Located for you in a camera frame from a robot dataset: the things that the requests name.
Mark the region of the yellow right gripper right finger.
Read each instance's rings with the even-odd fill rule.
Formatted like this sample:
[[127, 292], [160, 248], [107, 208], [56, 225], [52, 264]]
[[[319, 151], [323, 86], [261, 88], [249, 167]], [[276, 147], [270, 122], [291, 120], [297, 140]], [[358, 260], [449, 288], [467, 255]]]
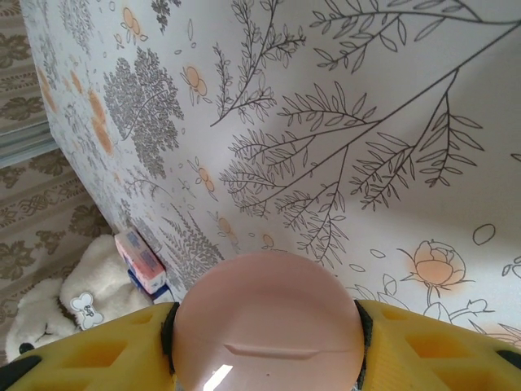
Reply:
[[359, 390], [518, 390], [520, 351], [379, 301], [355, 302], [364, 331]]

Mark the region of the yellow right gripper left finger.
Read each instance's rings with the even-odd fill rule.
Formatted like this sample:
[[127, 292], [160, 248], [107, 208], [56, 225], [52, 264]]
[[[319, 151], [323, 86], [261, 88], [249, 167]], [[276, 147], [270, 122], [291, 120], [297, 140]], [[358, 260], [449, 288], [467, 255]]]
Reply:
[[174, 390], [178, 307], [152, 305], [32, 349], [1, 368], [1, 389]]

